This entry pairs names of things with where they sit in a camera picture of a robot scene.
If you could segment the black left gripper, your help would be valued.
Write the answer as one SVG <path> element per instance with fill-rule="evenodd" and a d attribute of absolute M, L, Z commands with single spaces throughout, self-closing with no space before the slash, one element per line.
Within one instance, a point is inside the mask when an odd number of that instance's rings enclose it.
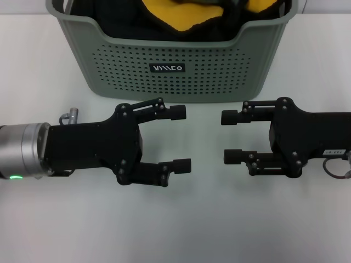
<path fill-rule="evenodd" d="M 50 127 L 45 161 L 54 172 L 108 168 L 119 184 L 131 184 L 142 156 L 134 109 L 134 105 L 120 104 L 101 122 Z"/>

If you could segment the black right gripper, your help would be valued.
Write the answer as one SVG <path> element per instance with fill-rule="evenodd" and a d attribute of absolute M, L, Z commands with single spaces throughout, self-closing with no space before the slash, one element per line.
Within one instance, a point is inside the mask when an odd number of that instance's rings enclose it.
<path fill-rule="evenodd" d="M 251 176 L 299 177 L 310 159 L 350 160 L 350 113 L 306 112 L 290 98 L 244 101 L 241 112 L 224 110 L 221 125 L 270 121 L 275 153 L 224 150 L 225 164 L 245 163 Z"/>

